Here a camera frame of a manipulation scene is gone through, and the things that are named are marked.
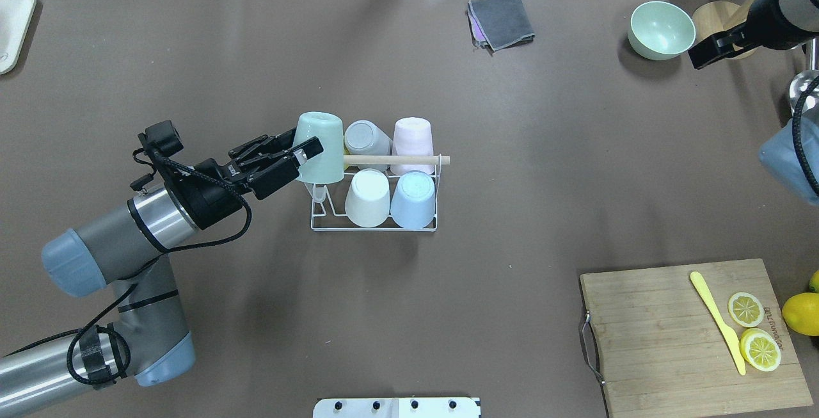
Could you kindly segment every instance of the whole lemon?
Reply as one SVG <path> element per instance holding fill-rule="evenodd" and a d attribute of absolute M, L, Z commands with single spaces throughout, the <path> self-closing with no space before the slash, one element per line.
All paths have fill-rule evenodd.
<path fill-rule="evenodd" d="M 793 295 L 782 307 L 782 317 L 790 330 L 819 336 L 819 293 Z"/>
<path fill-rule="evenodd" d="M 813 277 L 811 277 L 811 292 L 819 293 L 819 270 L 813 273 Z"/>

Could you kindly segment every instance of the mint green bowl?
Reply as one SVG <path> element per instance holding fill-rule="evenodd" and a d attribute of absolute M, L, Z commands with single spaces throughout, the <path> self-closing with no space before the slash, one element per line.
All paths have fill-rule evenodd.
<path fill-rule="evenodd" d="M 696 29 L 691 17 L 680 7 L 650 1 L 632 13 L 628 41 L 634 51 L 649 60 L 670 60 L 694 44 Z"/>

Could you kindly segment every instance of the folded cloth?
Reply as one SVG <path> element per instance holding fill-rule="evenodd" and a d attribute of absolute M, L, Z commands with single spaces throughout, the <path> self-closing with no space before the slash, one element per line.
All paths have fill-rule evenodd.
<path fill-rule="evenodd" d="M 477 47 L 497 51 L 535 39 L 521 0 L 469 1 L 467 15 Z"/>

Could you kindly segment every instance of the yellow knife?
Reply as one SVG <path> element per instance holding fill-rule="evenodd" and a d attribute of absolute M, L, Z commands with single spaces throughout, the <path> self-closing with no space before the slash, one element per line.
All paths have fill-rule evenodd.
<path fill-rule="evenodd" d="M 745 359 L 743 359 L 742 354 L 740 354 L 740 339 L 736 336 L 736 331 L 734 331 L 734 328 L 728 327 L 728 324 L 726 324 L 722 316 L 720 316 L 717 304 L 714 302 L 714 297 L 711 296 L 711 290 L 708 289 L 708 284 L 705 284 L 703 275 L 694 271 L 688 277 L 691 279 L 691 284 L 694 284 L 694 289 L 699 293 L 699 297 L 703 299 L 706 307 L 708 307 L 708 311 L 711 313 L 711 317 L 714 318 L 714 322 L 717 322 L 717 327 L 719 327 L 719 331 L 722 333 L 722 337 L 728 345 L 728 350 L 731 351 L 731 357 L 734 358 L 737 371 L 739 371 L 740 374 L 745 374 Z"/>

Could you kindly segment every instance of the table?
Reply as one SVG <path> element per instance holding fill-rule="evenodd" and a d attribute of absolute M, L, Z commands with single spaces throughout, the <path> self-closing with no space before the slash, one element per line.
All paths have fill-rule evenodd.
<path fill-rule="evenodd" d="M 485 416 L 602 418 L 579 275 L 760 257 L 780 304 L 802 292 L 816 211 L 756 153 L 804 59 L 643 60 L 625 33 L 644 1 L 523 0 L 535 42 L 488 54 L 467 0 L 38 0 L 0 76 L 3 353 L 113 299 L 64 295 L 39 253 L 132 196 L 150 124 L 173 120 L 193 164 L 313 109 L 383 129 L 421 115 L 453 165 L 434 234 L 312 232 L 298 184 L 251 202 L 240 241 L 172 257 L 192 371 L 35 416 L 310 416 L 317 398 L 467 394 Z M 793 341 L 816 394 L 816 347 Z"/>

